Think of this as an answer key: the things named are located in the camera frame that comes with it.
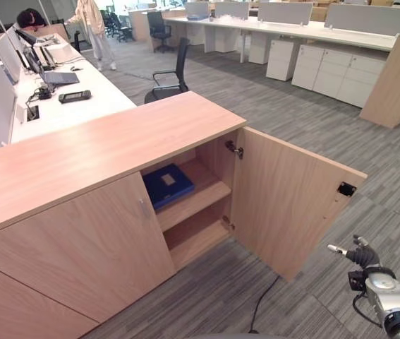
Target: white desk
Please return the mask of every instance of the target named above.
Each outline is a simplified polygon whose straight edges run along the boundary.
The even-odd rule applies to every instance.
[[[67,51],[64,44],[55,45],[50,48],[57,60],[62,55],[57,49]],[[70,60],[81,55],[70,46],[69,55],[64,55],[63,59]],[[66,129],[86,121],[104,117],[109,114],[122,112],[123,110],[134,108],[135,104],[126,97],[113,83],[102,75],[89,61],[80,60],[72,64],[64,64],[57,67],[54,71],[70,72],[70,68],[82,69],[76,71],[79,83],[73,85],[64,85],[58,87],[51,99],[38,100],[30,103],[30,106],[39,106],[40,118],[34,121],[21,124],[17,117],[13,123],[12,143],[17,141],[40,136],[42,134]],[[15,91],[18,95],[18,104],[25,107],[25,102],[34,90],[40,87],[42,79],[35,74],[26,74],[21,71],[20,82],[15,85]],[[79,92],[89,90],[92,97],[89,100],[61,104],[59,95],[62,93]]]
[[[235,18],[219,18],[213,20],[204,19],[198,21],[187,20],[187,18],[167,18],[165,20],[170,23],[203,25],[205,28],[211,28],[209,30],[206,29],[205,52],[216,50],[213,49],[213,46],[217,44],[217,39],[223,40],[219,42],[219,44],[226,44],[227,47],[230,47],[234,44],[234,42],[231,40],[236,38],[235,33],[238,31],[240,31],[243,36],[243,42],[245,42],[246,32],[251,32],[252,35],[262,33],[266,39],[254,39],[254,41],[252,39],[252,43],[262,44],[258,47],[263,51],[268,48],[267,41],[269,41],[270,35],[288,35],[291,37],[300,37],[311,40],[335,42],[338,44],[348,44],[358,47],[378,49],[381,51],[391,51],[394,43],[396,42],[396,37],[390,35],[356,32],[352,30],[329,29],[324,27],[324,23],[318,21],[310,21],[308,25],[300,26],[287,23],[261,23],[257,21],[256,17],[249,17],[248,20],[240,20]],[[223,32],[226,32],[227,30],[234,30],[234,34],[224,34]],[[243,62],[244,45],[245,44],[243,43],[241,49],[241,62]]]

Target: open cabinet door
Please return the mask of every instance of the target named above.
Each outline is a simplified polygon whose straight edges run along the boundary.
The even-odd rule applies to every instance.
[[[233,234],[292,280],[366,174],[245,127],[239,130],[231,207]],[[341,188],[352,194],[352,187]]]

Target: person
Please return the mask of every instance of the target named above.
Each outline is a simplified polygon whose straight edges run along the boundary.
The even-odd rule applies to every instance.
[[[43,19],[40,12],[36,9],[28,8],[18,14],[16,22],[24,30],[33,30],[37,32],[38,28],[46,26],[46,21]]]
[[[106,39],[106,28],[101,12],[94,0],[78,0],[75,15],[67,23],[82,21],[92,43],[93,55],[98,60],[98,70],[102,71],[104,61],[108,61],[110,69],[116,70],[114,55]]]

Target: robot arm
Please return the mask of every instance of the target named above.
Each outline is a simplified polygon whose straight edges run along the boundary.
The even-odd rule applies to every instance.
[[[400,339],[400,282],[389,268],[383,267],[377,252],[364,238],[358,235],[353,238],[358,245],[355,250],[347,251],[335,245],[328,245],[328,249],[345,256],[363,269],[349,272],[352,290],[361,291],[363,295],[367,293],[369,303],[388,338]]]

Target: cabinet shelf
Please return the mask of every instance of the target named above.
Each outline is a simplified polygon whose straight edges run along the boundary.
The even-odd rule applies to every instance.
[[[163,232],[231,193],[224,182],[196,159],[179,165],[179,168],[194,183],[195,190],[157,211]]]
[[[230,235],[217,214],[207,208],[166,231],[164,236],[175,268],[180,270]]]

